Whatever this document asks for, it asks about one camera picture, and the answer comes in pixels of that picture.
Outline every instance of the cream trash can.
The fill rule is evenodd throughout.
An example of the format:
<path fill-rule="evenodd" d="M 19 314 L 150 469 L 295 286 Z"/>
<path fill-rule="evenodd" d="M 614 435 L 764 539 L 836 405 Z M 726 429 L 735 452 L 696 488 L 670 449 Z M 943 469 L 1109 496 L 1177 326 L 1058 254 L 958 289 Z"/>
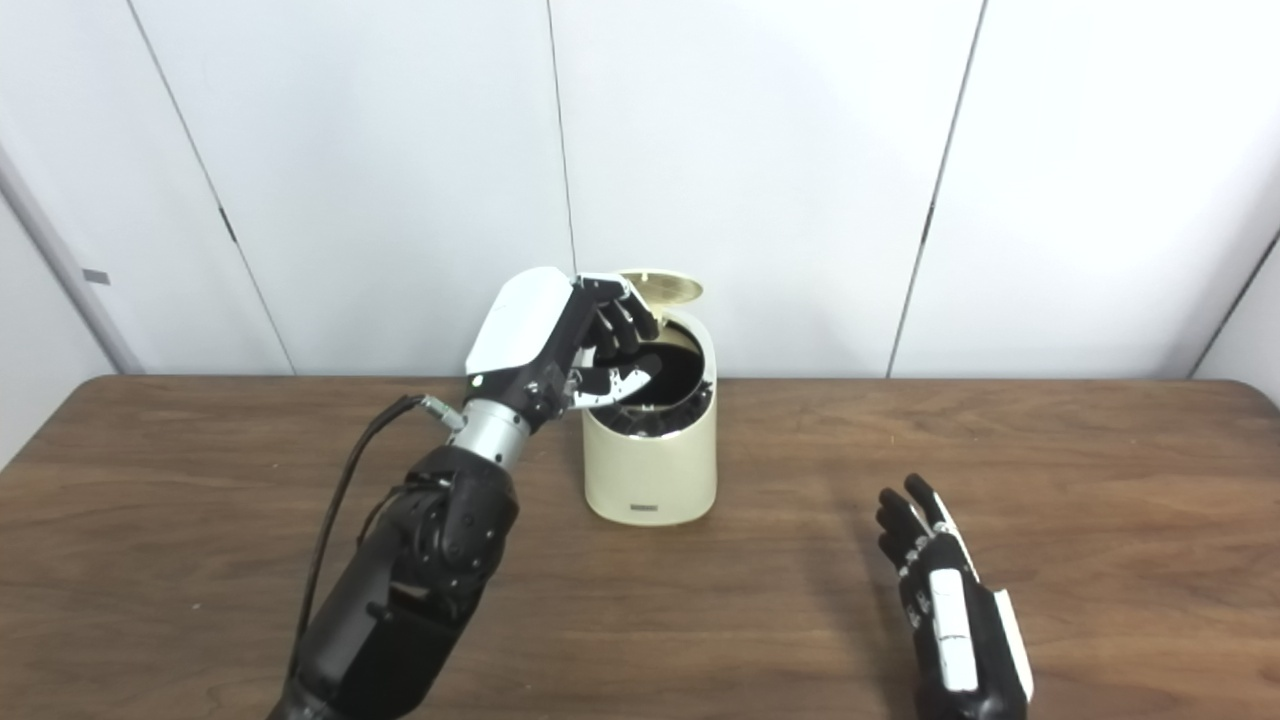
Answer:
<path fill-rule="evenodd" d="M 653 309 L 662 332 L 635 355 L 585 361 L 613 366 L 654 354 L 662 370 L 621 404 L 585 414 L 586 502 L 602 518 L 628 525 L 696 520 L 716 502 L 716 352 L 707 328 L 672 306 L 695 300 L 703 287 L 668 270 L 621 274 Z"/>

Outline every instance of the robotic arm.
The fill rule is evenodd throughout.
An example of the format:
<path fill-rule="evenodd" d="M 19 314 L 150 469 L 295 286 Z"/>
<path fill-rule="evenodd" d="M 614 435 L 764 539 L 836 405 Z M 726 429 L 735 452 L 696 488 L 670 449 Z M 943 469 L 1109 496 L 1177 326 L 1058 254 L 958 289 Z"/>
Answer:
<path fill-rule="evenodd" d="M 653 340 L 658 323 L 621 275 L 570 281 L 554 268 L 512 278 L 467 356 L 462 411 L 404 397 L 361 438 L 419 405 L 451 429 L 393 488 L 356 556 L 307 623 L 270 720 L 393 720 L 417 707 L 502 560 L 518 505 L 511 480 L 525 442 L 567 410 L 608 405 L 644 387 L 657 357 L 575 368 Z"/>
<path fill-rule="evenodd" d="M 1034 685 L 1006 591 L 978 580 L 947 506 L 919 475 L 906 492 L 881 492 L 881 551 L 897 568 L 899 594 L 911 624 L 920 684 L 920 720 L 1025 720 Z"/>

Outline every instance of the metal connector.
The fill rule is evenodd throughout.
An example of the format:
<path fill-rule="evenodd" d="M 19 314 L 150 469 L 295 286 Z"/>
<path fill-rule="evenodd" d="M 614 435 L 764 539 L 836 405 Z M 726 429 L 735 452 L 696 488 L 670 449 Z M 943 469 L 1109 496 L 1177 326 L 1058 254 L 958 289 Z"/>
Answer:
<path fill-rule="evenodd" d="M 444 427 L 449 428 L 449 432 L 456 433 L 467 427 L 467 421 L 462 418 L 462 414 L 453 407 L 449 407 L 449 405 L 439 397 L 428 395 L 422 398 L 421 405 L 428 413 L 431 414 L 433 418 L 443 423 Z"/>

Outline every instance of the gold lid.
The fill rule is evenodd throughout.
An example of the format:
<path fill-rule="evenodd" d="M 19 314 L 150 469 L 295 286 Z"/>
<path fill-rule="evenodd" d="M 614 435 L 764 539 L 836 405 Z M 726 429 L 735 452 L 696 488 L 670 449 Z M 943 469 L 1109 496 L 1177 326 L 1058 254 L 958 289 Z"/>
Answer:
<path fill-rule="evenodd" d="M 701 283 L 673 270 L 620 270 L 618 274 L 631 281 L 654 311 L 692 302 L 703 293 Z"/>

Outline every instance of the black arm segment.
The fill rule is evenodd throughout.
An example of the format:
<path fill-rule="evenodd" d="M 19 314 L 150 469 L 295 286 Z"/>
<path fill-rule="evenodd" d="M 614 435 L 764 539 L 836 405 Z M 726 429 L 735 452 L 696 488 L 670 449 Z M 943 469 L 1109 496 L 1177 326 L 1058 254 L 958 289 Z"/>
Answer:
<path fill-rule="evenodd" d="M 271 720 L 393 720 L 439 675 L 502 560 L 511 475 L 442 446 L 410 470 L 298 644 Z"/>

